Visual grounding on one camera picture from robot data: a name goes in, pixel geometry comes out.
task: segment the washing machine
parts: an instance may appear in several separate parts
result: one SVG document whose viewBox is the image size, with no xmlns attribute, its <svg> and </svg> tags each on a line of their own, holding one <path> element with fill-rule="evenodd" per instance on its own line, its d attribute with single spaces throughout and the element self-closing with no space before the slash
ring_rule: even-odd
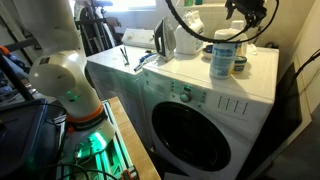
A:
<svg viewBox="0 0 320 180">
<path fill-rule="evenodd" d="M 155 152 L 192 179 L 235 179 L 273 106 L 278 56 L 258 48 L 242 73 L 224 80 L 209 76 L 202 54 L 144 66 Z"/>
<path fill-rule="evenodd" d="M 125 65 L 121 49 L 129 57 Z M 140 140 L 146 147 L 152 146 L 152 138 L 146 122 L 142 99 L 142 69 L 134 71 L 139 59 L 148 53 L 146 48 L 120 45 L 87 57 L 87 70 L 101 100 L 117 96 L 126 111 Z"/>
</svg>

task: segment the cable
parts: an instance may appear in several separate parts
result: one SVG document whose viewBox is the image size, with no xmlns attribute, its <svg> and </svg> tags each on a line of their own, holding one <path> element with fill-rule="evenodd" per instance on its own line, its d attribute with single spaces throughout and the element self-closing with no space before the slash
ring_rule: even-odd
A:
<svg viewBox="0 0 320 180">
<path fill-rule="evenodd" d="M 54 120 L 52 118 L 50 120 L 52 122 L 49 122 L 49 121 L 46 120 L 46 123 L 51 124 L 51 125 L 55 125 L 56 127 L 59 127 L 60 124 L 66 122 L 66 120 L 63 120 L 63 121 L 59 121 L 59 122 L 56 123 L 56 122 L 54 122 Z"/>
<path fill-rule="evenodd" d="M 86 170 L 86 171 L 87 171 L 87 172 L 98 172 L 98 173 L 102 173 L 102 174 L 104 174 L 105 176 L 109 176 L 109 177 L 111 177 L 112 179 L 117 180 L 117 178 L 114 177 L 113 175 L 111 175 L 111 174 L 109 174 L 109 173 L 107 173 L 107 172 L 98 170 L 98 169 L 88 169 L 88 170 Z"/>
<path fill-rule="evenodd" d="M 302 72 L 302 70 L 308 65 L 310 64 L 312 61 L 314 61 L 315 59 L 317 59 L 318 57 L 320 56 L 320 49 L 318 49 L 316 52 L 314 52 L 310 58 L 305 62 L 303 63 L 303 65 L 297 70 L 297 72 L 292 76 L 291 78 L 291 82 L 290 82 L 290 85 L 289 85 L 289 88 L 286 92 L 286 95 L 289 94 L 289 91 L 290 89 L 292 88 L 295 80 L 297 79 L 297 77 L 299 76 L 299 74 Z"/>
<path fill-rule="evenodd" d="M 111 174 L 109 174 L 109 173 L 107 173 L 107 172 L 98 170 L 98 169 L 88 169 L 88 170 L 85 170 L 85 171 L 86 171 L 86 173 L 87 173 L 87 172 L 98 172 L 98 173 L 102 173 L 103 175 L 108 176 L 108 177 L 111 177 L 111 178 L 114 179 L 114 180 L 118 180 L 118 179 L 117 179 L 116 177 L 114 177 L 113 175 L 111 175 Z M 80 172 L 81 172 L 81 171 L 76 171 L 76 172 L 72 172 L 72 173 L 66 174 L 66 175 L 64 175 L 63 177 L 61 177 L 60 179 L 64 179 L 64 178 L 66 178 L 66 177 L 69 177 L 69 176 L 78 174 L 78 173 L 80 173 Z"/>
<path fill-rule="evenodd" d="M 249 29 L 249 26 L 246 25 L 246 27 L 240 31 L 238 34 L 234 35 L 233 37 L 229 38 L 229 39 L 226 39 L 226 40 L 221 40 L 221 39 L 211 39 L 211 38 L 207 38 L 207 37 L 204 37 L 204 36 L 201 36 L 200 34 L 197 34 L 195 33 L 193 30 L 191 30 L 189 28 L 188 25 L 186 25 L 186 23 L 180 18 L 179 14 L 177 13 L 177 11 L 175 10 L 174 6 L 172 5 L 172 2 L 171 0 L 165 0 L 167 5 L 168 5 L 168 8 L 170 9 L 172 15 L 174 16 L 174 18 L 178 21 L 178 23 L 182 26 L 183 29 L 185 29 L 190 35 L 192 35 L 193 37 L 197 38 L 197 39 L 200 39 L 202 41 L 205 41 L 205 42 L 210 42 L 210 43 L 243 43 L 243 42 L 247 42 L 247 41 L 250 41 L 252 39 L 255 39 L 256 37 L 260 36 L 265 30 L 268 29 L 268 27 L 271 25 L 271 23 L 273 22 L 276 14 L 277 14 L 277 11 L 278 11 L 278 7 L 279 7 L 279 0 L 275 0 L 277 2 L 276 4 L 276 7 L 275 7 L 275 10 L 273 12 L 273 15 L 269 21 L 269 23 L 264 27 L 264 29 L 262 29 L 259 33 L 257 33 L 255 36 L 251 37 L 251 38 L 248 38 L 246 40 L 241 40 L 241 41 L 229 41 L 237 36 L 239 36 L 241 33 L 244 33 L 246 32 L 248 29 Z"/>
<path fill-rule="evenodd" d="M 91 161 L 91 159 L 92 159 L 92 158 L 93 158 L 93 155 L 91 155 L 87 160 L 85 160 L 85 161 L 83 161 L 83 162 L 79 163 L 78 165 L 79 165 L 79 166 L 82 166 L 82 165 L 84 165 L 84 164 L 88 163 L 89 161 Z"/>
<path fill-rule="evenodd" d="M 68 127 L 69 127 L 69 124 L 67 124 L 67 122 L 66 122 L 66 124 L 64 126 L 64 133 L 63 133 L 63 136 L 61 138 L 61 143 L 60 143 L 60 147 L 59 147 L 59 149 L 57 151 L 55 162 L 59 162 L 59 159 L 60 159 L 60 157 L 62 155 L 62 151 L 63 151 L 63 148 L 64 148 L 64 143 L 65 143 L 65 140 L 66 140 L 66 137 L 67 137 L 67 129 L 68 129 Z"/>
<path fill-rule="evenodd" d="M 37 106 L 37 105 L 45 105 L 45 106 L 55 106 L 55 107 L 59 107 L 61 109 L 63 109 L 63 113 L 65 114 L 67 112 L 67 110 L 63 107 L 63 106 L 60 106 L 60 105 L 57 105 L 57 104 L 49 104 L 49 103 L 28 103 L 28 104 L 21 104 L 21 105 L 18 105 L 18 107 L 16 106 L 12 106 L 6 110 L 11 110 L 11 109 L 16 109 L 16 108 L 20 108 L 20 107 L 26 107 L 26 106 Z"/>
<path fill-rule="evenodd" d="M 79 166 L 79 165 L 76 165 L 76 164 L 51 164 L 51 165 L 47 165 L 47 166 L 44 166 L 44 167 L 42 167 L 42 168 L 39 168 L 39 169 L 35 170 L 34 172 L 43 171 L 43 170 L 46 170 L 46 169 L 56 168 L 56 167 L 60 167 L 60 166 L 61 166 L 62 168 L 63 168 L 64 166 L 75 167 L 75 168 L 77 168 L 77 169 L 80 170 L 79 172 L 83 172 L 83 174 L 86 176 L 86 180 L 90 180 L 87 171 L 86 171 L 83 167 L 81 167 L 81 166 Z"/>
</svg>

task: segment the washing machine control panel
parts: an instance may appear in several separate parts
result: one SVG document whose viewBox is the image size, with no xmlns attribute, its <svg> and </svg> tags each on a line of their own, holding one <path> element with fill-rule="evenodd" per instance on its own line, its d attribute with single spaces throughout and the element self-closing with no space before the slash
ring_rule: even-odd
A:
<svg viewBox="0 0 320 180">
<path fill-rule="evenodd" d="M 171 92 L 179 94 L 180 100 L 184 103 L 187 103 L 191 100 L 200 103 L 206 102 L 207 93 L 199 86 L 186 84 L 177 80 L 171 80 L 170 85 Z"/>
</svg>

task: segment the plastic container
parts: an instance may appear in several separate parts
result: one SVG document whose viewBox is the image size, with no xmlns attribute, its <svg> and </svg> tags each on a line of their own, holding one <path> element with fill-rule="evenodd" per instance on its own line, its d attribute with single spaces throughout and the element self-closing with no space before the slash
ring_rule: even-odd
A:
<svg viewBox="0 0 320 180">
<path fill-rule="evenodd" d="M 184 6 L 193 6 L 193 0 L 184 0 Z"/>
<path fill-rule="evenodd" d="M 204 34 L 204 25 L 200 19 L 199 11 L 187 11 L 183 20 L 194 32 L 200 35 Z M 202 50 L 203 41 L 191 36 L 181 25 L 175 30 L 174 36 L 177 43 L 177 53 L 194 55 Z"/>
<path fill-rule="evenodd" d="M 202 4 L 202 0 L 196 0 L 196 2 L 194 4 L 195 5 L 201 5 Z"/>
<path fill-rule="evenodd" d="M 228 39 L 238 33 L 236 29 L 220 29 L 214 34 L 215 39 Z M 239 43 L 217 43 L 212 47 L 210 76 L 217 79 L 226 79 L 233 72 L 234 61 L 237 56 Z"/>
<path fill-rule="evenodd" d="M 242 20 L 235 20 L 231 22 L 231 29 L 238 30 L 238 33 L 244 29 L 244 21 Z M 240 40 L 246 40 L 248 39 L 247 35 L 242 33 L 238 37 L 240 37 Z M 243 42 L 238 47 L 237 55 L 238 56 L 246 56 L 247 54 L 247 46 L 248 42 Z"/>
<path fill-rule="evenodd" d="M 234 74 L 241 73 L 247 64 L 247 58 L 244 56 L 237 56 L 234 61 L 233 72 Z"/>
</svg>

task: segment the detergent bottle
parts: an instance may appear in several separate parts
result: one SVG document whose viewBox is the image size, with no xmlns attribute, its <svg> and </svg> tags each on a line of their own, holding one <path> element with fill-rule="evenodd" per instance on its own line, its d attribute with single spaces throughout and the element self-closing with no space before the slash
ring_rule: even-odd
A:
<svg viewBox="0 0 320 180">
<path fill-rule="evenodd" d="M 235 36 L 236 29 L 220 29 L 214 34 L 214 39 L 226 40 Z M 234 62 L 241 43 L 214 43 L 210 63 L 210 76 L 217 79 L 226 79 L 231 76 Z"/>
<path fill-rule="evenodd" d="M 200 19 L 199 11 L 187 11 L 183 16 L 183 21 L 194 32 L 203 35 L 204 25 Z M 177 46 L 176 52 L 180 54 L 197 54 L 202 49 L 203 41 L 191 36 L 181 25 L 174 32 Z"/>
<path fill-rule="evenodd" d="M 244 21 L 242 20 L 235 20 L 231 22 L 231 29 L 236 29 L 238 32 L 242 31 L 244 29 Z M 248 39 L 247 35 L 242 33 L 239 35 L 240 40 L 246 40 Z M 243 42 L 239 45 L 237 55 L 238 56 L 246 56 L 247 54 L 247 46 L 248 42 Z"/>
</svg>

